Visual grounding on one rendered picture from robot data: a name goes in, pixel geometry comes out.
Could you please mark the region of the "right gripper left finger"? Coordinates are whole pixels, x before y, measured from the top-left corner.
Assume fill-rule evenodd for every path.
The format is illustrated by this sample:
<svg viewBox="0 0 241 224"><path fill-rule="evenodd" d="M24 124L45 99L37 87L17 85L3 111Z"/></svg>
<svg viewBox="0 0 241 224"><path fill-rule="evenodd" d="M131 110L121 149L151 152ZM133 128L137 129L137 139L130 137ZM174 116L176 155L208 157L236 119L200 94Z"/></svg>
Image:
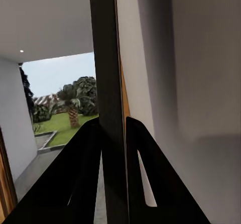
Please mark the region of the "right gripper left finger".
<svg viewBox="0 0 241 224"><path fill-rule="evenodd" d="M87 121L2 224L93 224L99 117Z"/></svg>

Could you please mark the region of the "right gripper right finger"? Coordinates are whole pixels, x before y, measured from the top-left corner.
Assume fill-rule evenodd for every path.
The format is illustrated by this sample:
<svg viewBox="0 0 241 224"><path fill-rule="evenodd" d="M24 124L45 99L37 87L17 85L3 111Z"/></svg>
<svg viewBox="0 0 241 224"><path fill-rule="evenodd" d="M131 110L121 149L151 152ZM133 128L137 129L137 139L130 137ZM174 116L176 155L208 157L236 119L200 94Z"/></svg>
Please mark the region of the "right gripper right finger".
<svg viewBox="0 0 241 224"><path fill-rule="evenodd" d="M146 126L126 118L130 224L210 224ZM138 150L157 207L147 206Z"/></svg>

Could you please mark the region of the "poster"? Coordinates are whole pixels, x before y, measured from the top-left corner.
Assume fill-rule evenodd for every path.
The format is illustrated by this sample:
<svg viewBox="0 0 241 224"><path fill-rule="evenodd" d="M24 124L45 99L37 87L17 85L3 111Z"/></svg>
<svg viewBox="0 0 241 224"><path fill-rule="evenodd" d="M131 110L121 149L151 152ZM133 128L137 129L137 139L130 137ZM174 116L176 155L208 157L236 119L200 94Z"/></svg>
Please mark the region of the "poster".
<svg viewBox="0 0 241 224"><path fill-rule="evenodd" d="M117 0L90 0L107 224L130 224Z"/></svg>

